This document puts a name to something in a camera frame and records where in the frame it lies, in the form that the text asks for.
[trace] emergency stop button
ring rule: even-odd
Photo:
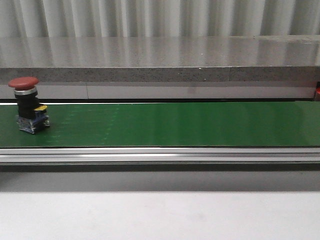
[[[16,91],[26,91],[33,89],[39,83],[38,78],[33,76],[24,76],[12,79],[9,81],[8,86],[14,88]]]

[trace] green conveyor belt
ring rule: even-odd
[[[0,148],[320,146],[320,102],[183,102],[49,105],[51,127],[18,129],[0,106]]]

